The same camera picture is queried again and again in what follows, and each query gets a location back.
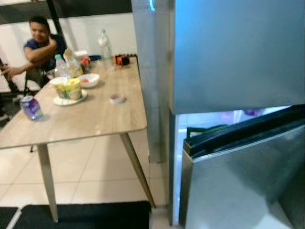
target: can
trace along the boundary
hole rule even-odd
[[[31,95],[23,97],[20,105],[24,113],[31,120],[36,120],[43,116],[39,103]]]

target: white tile floor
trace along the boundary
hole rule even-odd
[[[155,202],[165,206],[161,166],[148,161],[146,130],[130,136]],[[50,144],[49,154],[58,204],[146,200],[118,135]],[[37,152],[0,150],[0,206],[28,204],[48,204]],[[157,211],[152,228],[171,228],[166,219],[166,211]]]

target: plastic bottle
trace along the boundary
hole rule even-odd
[[[63,57],[66,60],[67,66],[69,68],[69,73],[72,78],[83,75],[81,65],[70,48],[65,50]]]
[[[60,54],[55,55],[56,59],[56,68],[58,76],[66,77],[67,79],[70,79],[71,76],[69,74],[69,68],[67,67],[66,62],[61,58]]]
[[[113,59],[112,59],[112,49],[110,45],[110,41],[108,36],[106,35],[105,30],[102,30],[102,35],[98,39],[101,53],[102,53],[102,61],[107,71],[113,71]]]

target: table top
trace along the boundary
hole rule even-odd
[[[0,149],[119,134],[146,127],[146,116],[136,58],[131,63],[106,72],[97,63],[92,73],[100,75],[98,85],[86,89],[88,97],[71,106],[53,103],[57,96],[50,84],[35,96],[43,117],[30,120],[21,110],[0,131]],[[110,96],[123,94],[126,101],[112,104]]]

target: wooden table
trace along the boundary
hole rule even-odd
[[[135,58],[127,66],[118,66],[114,72],[106,72],[102,64],[96,64],[92,72],[100,75],[94,88],[87,89],[88,97],[71,106],[57,106],[56,96],[50,84],[44,86],[35,98],[43,117],[32,121],[23,111],[0,131],[0,149],[37,145],[53,220],[58,221],[54,183],[48,153],[48,143],[73,139],[119,134],[133,168],[152,207],[155,207],[143,169],[135,153],[128,132],[146,128],[146,116],[141,92],[140,77]],[[123,104],[110,103],[110,96],[123,94]]]

